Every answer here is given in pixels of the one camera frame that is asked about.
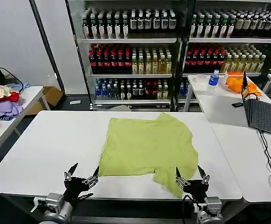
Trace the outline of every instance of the black cable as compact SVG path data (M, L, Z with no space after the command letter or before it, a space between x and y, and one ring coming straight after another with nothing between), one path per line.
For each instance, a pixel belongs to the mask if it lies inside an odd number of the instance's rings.
M5 69L5 68L2 68L2 67L0 67L0 69L3 69L3 70L5 70L6 72L8 72L9 73L9 75L11 75L11 76L13 76L14 78L16 78L16 80L18 81L18 82L20 82L21 83L21 89L20 89L20 91L19 91L19 93L21 93L22 92L22 90L23 90L23 83L15 76L15 75L13 75L11 72L9 72L7 69Z

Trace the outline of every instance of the pile of clothes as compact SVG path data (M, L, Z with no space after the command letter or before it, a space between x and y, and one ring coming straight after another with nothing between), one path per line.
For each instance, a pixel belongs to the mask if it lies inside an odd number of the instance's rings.
M22 112L17 87L0 85L0 120L11 120Z

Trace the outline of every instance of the refrigerator shelf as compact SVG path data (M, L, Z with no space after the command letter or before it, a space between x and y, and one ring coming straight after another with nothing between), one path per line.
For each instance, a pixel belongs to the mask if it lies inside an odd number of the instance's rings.
M83 43L175 43L177 38L145 38L145 39L82 39Z
M204 38L191 37L190 43L271 43L271 38Z
M130 99L130 100L93 100L93 104L95 105L148 105L148 104L163 104L169 105L170 101L168 99Z
M133 75L133 74L91 74L94 78L170 78L172 74L149 74L149 75Z
M196 76L196 75L212 75L213 73L183 73L182 77ZM246 73L248 77L257 77L261 75L261 72L251 72Z

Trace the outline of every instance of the water bottle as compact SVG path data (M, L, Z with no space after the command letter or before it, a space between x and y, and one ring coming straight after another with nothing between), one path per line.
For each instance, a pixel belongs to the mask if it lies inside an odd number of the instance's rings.
M209 78L209 85L217 85L219 82L219 70L214 70L214 73Z

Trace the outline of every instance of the floor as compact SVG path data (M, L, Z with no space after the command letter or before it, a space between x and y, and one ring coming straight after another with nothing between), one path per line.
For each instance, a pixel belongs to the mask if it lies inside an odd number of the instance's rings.
M81 100L80 104L70 105L70 101ZM61 99L58 105L52 110L63 111L88 111L89 98L87 96L67 96ZM191 112L200 112L198 105L190 107ZM18 130L23 132L35 116L26 116L18 125ZM0 149L0 161L8 153L12 145L17 141L17 136L13 133L2 145ZM271 223L271 204L266 205L253 205L246 208L243 212L231 219L228 223ZM30 216L14 207L10 202L0 196L0 224L2 223L17 223L17 224L36 224Z

